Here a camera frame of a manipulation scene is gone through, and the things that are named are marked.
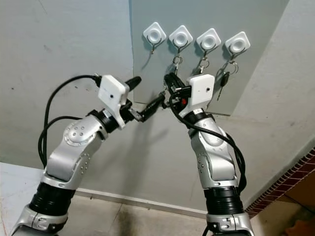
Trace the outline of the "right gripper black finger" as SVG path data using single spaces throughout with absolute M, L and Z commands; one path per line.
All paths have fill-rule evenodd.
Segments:
M 182 81 L 174 72 L 164 75 L 164 83 L 171 96 L 182 97 L 179 93 L 179 90 L 182 88 Z

